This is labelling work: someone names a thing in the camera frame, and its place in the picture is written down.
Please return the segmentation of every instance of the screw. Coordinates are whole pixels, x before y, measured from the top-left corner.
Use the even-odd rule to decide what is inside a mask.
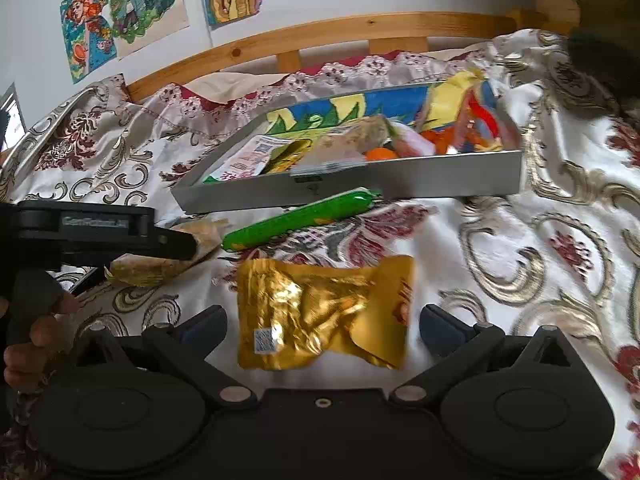
[[[332,402],[329,399],[316,399],[316,406],[318,408],[328,408],[331,405]]]
[[[396,390],[396,397],[402,402],[417,402],[426,396],[427,392],[420,386],[400,386]]]
[[[251,397],[251,390],[244,386],[227,386],[220,391],[220,398],[225,402],[245,402]]]

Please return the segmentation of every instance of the white wall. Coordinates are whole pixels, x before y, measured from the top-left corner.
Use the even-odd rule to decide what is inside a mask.
[[[352,14],[450,10],[503,14],[533,0],[264,0],[258,16],[207,30],[201,0],[185,0],[191,26],[72,84],[60,26],[60,0],[0,0],[0,94],[15,82],[27,127],[85,85],[122,72],[127,82],[212,46],[297,23]]]

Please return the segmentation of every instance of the food package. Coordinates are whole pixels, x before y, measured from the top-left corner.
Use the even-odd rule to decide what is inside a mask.
[[[377,191],[358,187],[233,231],[222,240],[222,248],[225,251],[244,251],[298,229],[356,216],[367,211],[379,196]]]
[[[223,182],[260,175],[270,160],[276,159],[291,145],[291,139],[255,136],[231,155],[206,179],[205,183]]]
[[[430,89],[427,94],[427,111],[424,123],[416,124],[419,132],[453,124],[458,117],[467,90],[482,81],[473,72],[463,70],[444,83]]]
[[[394,151],[402,157],[435,155],[433,142],[422,137],[412,127],[398,121],[391,121],[391,142]]]
[[[133,286],[161,285],[194,266],[218,247],[222,241],[220,228],[224,225],[226,221],[201,219],[172,227],[172,230],[190,233],[196,239],[198,250],[189,261],[123,254],[111,262],[105,274],[111,282],[122,282]]]
[[[465,90],[453,123],[425,130],[421,135],[435,145],[437,155],[518,147],[517,127],[500,109],[488,81],[476,82]]]
[[[297,368],[332,350],[401,367],[413,273],[410,256],[361,269],[245,262],[238,270],[239,365]]]
[[[316,140],[291,173],[327,173],[364,164],[364,154],[382,146],[390,134],[391,126],[382,115],[348,121]]]
[[[271,160],[263,173],[284,173],[288,171],[297,161],[305,156],[306,152],[313,145],[311,139],[294,140],[290,146],[278,157]]]

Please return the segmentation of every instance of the bedspread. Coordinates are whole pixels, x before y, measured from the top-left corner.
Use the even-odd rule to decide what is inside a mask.
[[[170,187],[266,108],[441,80],[469,67],[491,79],[521,128],[525,183],[519,195],[386,202],[277,244],[219,251],[161,287],[105,284],[82,297],[72,328],[79,335],[99,323],[116,335],[135,335],[221,304],[228,335],[208,361],[261,394],[269,387],[389,391],[431,365],[418,336],[426,303],[513,334],[557,324],[572,336],[616,413],[603,470],[632,480],[640,475],[634,451],[640,434],[634,408],[640,402],[640,137],[615,100],[572,68],[559,36],[523,30],[448,61],[394,53],[329,63],[223,105],[177,85],[132,104],[123,78],[115,76],[87,87],[30,130],[3,169],[0,198],[145,205],[158,210],[160,225],[171,226],[187,217]],[[210,216],[235,229],[281,211]],[[396,253],[417,261],[402,370],[330,352],[300,370],[238,367],[236,270],[242,261],[368,266]],[[86,270],[63,269],[58,279],[69,286]],[[22,400],[18,422],[24,425],[33,397]],[[23,437],[24,426],[17,426],[3,445],[17,450]],[[24,469],[46,471],[33,451],[16,451],[12,460],[9,478]]]

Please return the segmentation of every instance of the wooden headboard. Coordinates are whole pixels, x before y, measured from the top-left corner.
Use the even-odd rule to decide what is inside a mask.
[[[186,84],[201,76],[240,63],[276,56],[278,71],[302,68],[300,50],[348,41],[369,41],[371,54],[393,50],[428,52],[428,37],[494,38],[520,28],[566,32],[563,23],[549,23],[542,14],[516,10],[508,16],[460,12],[397,12],[335,18],[272,30],[217,46],[158,70],[129,85],[138,102],[169,83]]]

